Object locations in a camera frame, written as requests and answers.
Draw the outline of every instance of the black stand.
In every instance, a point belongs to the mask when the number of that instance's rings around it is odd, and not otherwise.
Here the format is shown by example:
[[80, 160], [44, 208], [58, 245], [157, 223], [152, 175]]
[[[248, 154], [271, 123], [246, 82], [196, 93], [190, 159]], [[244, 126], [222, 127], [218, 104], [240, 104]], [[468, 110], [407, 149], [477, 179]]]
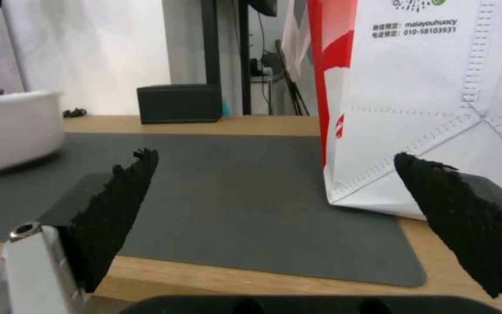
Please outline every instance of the black stand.
[[241, 101], [243, 115], [251, 115], [251, 74], [249, 72], [249, 5], [239, 3], [239, 51], [241, 52]]

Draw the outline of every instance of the black foam pad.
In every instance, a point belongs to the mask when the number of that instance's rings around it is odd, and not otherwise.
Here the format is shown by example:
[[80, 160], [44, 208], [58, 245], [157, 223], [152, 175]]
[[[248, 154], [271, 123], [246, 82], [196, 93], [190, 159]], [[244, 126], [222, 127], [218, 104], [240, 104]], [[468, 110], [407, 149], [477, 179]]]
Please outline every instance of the black foam pad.
[[406, 153], [394, 166], [431, 229], [493, 298], [502, 293], [502, 188]]

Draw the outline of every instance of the paper bag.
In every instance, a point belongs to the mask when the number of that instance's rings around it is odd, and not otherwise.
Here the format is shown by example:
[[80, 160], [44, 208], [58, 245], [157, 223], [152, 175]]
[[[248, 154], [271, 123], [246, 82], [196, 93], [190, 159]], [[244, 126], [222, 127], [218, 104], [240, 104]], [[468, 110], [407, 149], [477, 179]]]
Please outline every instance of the paper bag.
[[406, 151], [502, 187], [502, 0], [309, 0], [331, 204], [424, 219]]

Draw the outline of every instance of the black base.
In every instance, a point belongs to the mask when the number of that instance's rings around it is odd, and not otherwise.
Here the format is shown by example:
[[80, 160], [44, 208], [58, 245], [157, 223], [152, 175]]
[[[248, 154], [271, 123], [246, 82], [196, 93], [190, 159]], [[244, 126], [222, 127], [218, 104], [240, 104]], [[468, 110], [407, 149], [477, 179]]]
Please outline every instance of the black base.
[[141, 123], [213, 123], [222, 116], [217, 84], [137, 88]]
[[455, 297], [155, 297], [122, 314], [500, 314]]

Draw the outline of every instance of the white wall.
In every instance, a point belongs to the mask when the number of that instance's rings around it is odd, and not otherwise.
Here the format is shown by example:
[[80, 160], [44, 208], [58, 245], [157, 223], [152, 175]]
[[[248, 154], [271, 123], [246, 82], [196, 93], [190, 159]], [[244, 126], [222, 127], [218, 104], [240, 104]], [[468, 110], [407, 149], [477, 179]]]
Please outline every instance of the white wall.
[[63, 109], [137, 115], [137, 87], [169, 84], [161, 0], [6, 1], [27, 90], [62, 90]]

